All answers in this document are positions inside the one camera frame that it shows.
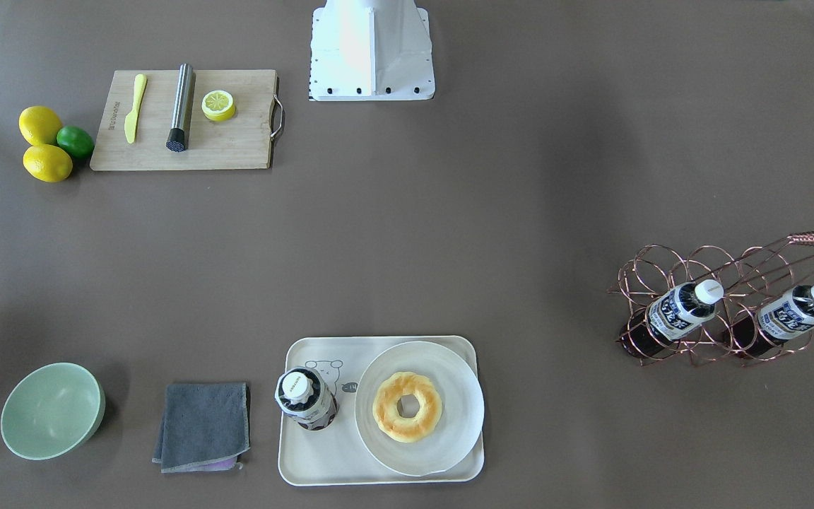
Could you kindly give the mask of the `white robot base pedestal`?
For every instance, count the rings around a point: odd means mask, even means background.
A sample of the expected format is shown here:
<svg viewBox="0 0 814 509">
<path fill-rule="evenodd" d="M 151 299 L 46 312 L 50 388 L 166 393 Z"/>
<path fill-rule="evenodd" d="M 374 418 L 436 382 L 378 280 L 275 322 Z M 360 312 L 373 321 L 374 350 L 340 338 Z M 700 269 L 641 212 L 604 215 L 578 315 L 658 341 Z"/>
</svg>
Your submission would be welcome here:
<svg viewBox="0 0 814 509">
<path fill-rule="evenodd" d="M 417 101 L 436 93 L 429 13 L 413 1 L 327 1 L 312 13 L 308 98 Z"/>
</svg>

